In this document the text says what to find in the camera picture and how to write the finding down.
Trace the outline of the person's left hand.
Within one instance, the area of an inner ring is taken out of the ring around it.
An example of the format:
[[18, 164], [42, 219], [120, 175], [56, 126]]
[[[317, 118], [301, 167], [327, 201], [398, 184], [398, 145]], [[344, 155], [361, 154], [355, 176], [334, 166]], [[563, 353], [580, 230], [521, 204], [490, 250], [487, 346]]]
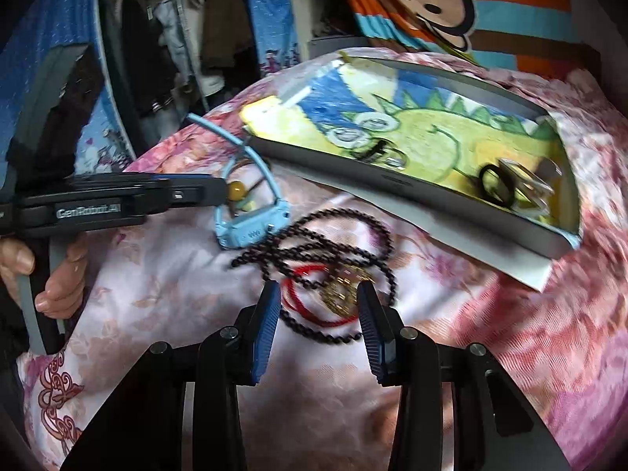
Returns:
[[[35, 297], [35, 309], [51, 319], [69, 319], [81, 307], [87, 267], [87, 240], [80, 235], [67, 247], [66, 257], [51, 272], [46, 286]], [[1, 240], [1, 279], [13, 301], [20, 305], [18, 276], [35, 270], [35, 258], [25, 243], [13, 238]]]

